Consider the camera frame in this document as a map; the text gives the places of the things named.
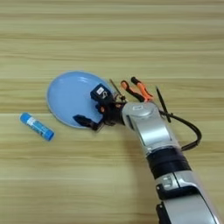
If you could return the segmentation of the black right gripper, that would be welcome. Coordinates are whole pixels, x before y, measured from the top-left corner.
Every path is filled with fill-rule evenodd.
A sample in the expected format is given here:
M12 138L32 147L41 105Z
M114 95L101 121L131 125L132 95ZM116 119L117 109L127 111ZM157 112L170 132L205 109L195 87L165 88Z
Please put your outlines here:
M103 123L108 126L113 126L115 124L124 125L123 121L123 107L125 102L117 101L105 101L100 102L96 105L96 108L100 114L102 114L102 120L99 122L94 122L92 119L85 117L84 115L75 115L73 119L80 125L91 130L99 130Z

